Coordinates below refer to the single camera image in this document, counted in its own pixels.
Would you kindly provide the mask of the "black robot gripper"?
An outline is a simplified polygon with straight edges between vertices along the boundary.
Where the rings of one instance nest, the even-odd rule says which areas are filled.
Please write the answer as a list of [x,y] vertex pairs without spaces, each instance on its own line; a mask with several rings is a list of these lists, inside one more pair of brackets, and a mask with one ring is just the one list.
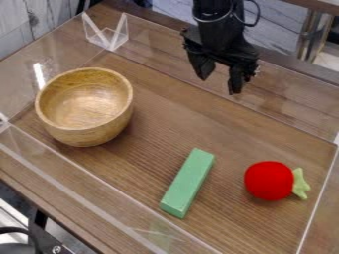
[[245,37],[245,24],[235,16],[199,20],[183,31],[185,49],[197,76],[206,80],[217,63],[230,68],[230,95],[241,94],[245,84],[255,77],[258,50]]

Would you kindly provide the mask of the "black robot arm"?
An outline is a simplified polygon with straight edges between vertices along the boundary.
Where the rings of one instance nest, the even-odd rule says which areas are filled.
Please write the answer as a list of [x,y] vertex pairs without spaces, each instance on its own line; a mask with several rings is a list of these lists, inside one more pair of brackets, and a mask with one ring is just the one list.
[[230,68],[230,95],[241,94],[257,75],[259,52],[245,36],[261,18],[255,0],[194,0],[197,25],[182,30],[183,48],[197,76],[207,80],[217,64]]

